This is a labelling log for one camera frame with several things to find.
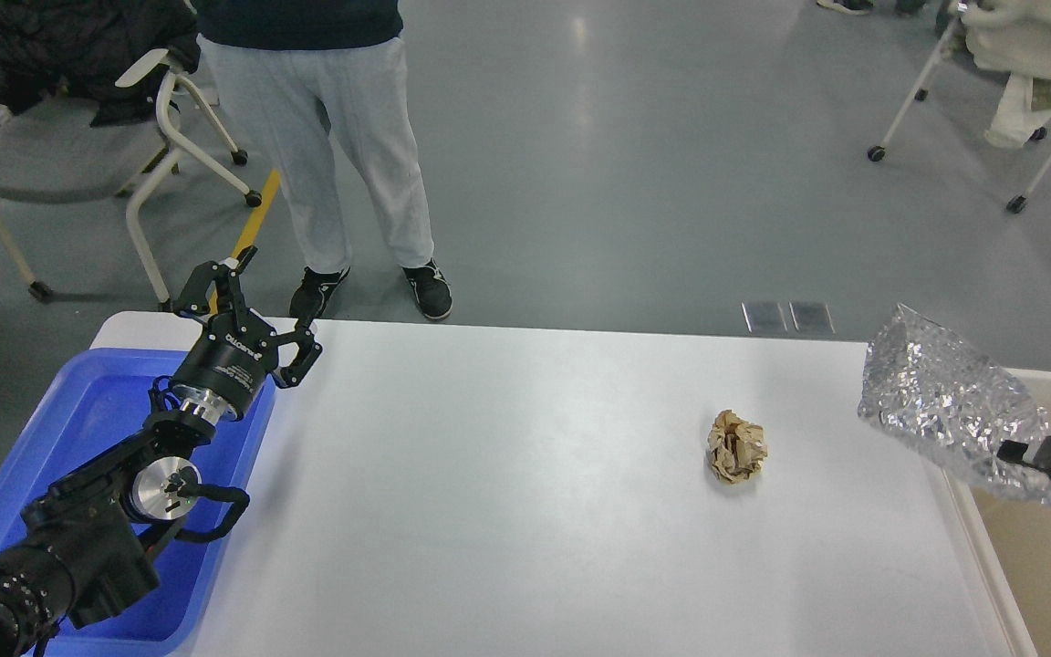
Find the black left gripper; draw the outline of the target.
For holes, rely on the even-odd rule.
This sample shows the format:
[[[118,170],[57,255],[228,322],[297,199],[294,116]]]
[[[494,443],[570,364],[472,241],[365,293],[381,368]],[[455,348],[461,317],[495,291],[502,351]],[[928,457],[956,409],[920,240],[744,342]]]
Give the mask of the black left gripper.
[[[324,353],[313,326],[316,311],[298,311],[295,325],[284,333],[251,315],[242,278],[255,254],[257,246],[247,246],[236,256],[201,263],[170,300],[172,315],[202,326],[170,377],[181,411],[202,420],[243,419],[268,374],[280,390],[297,387]],[[281,365],[279,350],[286,345],[295,345],[297,352]]]

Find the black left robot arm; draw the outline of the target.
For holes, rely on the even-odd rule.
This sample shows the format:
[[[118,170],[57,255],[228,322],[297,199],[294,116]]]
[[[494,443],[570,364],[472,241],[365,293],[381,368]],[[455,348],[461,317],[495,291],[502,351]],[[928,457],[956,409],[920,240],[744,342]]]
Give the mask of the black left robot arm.
[[[250,245],[195,267],[172,312],[201,333],[176,373],[151,383],[149,416],[22,508],[25,535],[0,550],[0,656],[42,656],[62,622],[119,616],[160,586],[168,545],[224,539],[249,506],[245,490],[205,483],[193,452],[222,420],[243,420],[266,379],[296,387],[324,350],[309,317],[281,333],[246,304],[255,254]]]

